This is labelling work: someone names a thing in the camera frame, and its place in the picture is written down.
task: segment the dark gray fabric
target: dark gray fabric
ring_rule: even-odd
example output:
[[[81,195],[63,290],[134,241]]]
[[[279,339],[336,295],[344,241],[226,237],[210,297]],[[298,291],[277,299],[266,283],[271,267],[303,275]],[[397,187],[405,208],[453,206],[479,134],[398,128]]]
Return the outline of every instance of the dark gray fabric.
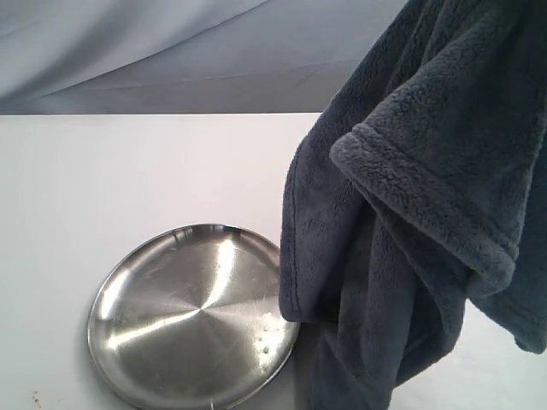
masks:
[[[280,308],[323,324],[311,408],[386,409],[467,298],[544,351],[546,103],[541,0],[410,0],[368,53],[285,185]]]

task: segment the white surface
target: white surface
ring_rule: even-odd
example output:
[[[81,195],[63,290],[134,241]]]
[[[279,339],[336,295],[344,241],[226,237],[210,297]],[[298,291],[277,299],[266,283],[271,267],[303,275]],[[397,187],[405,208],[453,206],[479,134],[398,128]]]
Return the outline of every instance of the white surface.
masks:
[[[128,409],[85,349],[97,287],[177,226],[233,224],[277,243],[285,172],[315,118],[0,117],[0,408]],[[294,409],[297,362],[241,408]],[[545,408],[545,373],[547,357],[469,308],[456,351],[396,390],[391,408]]]

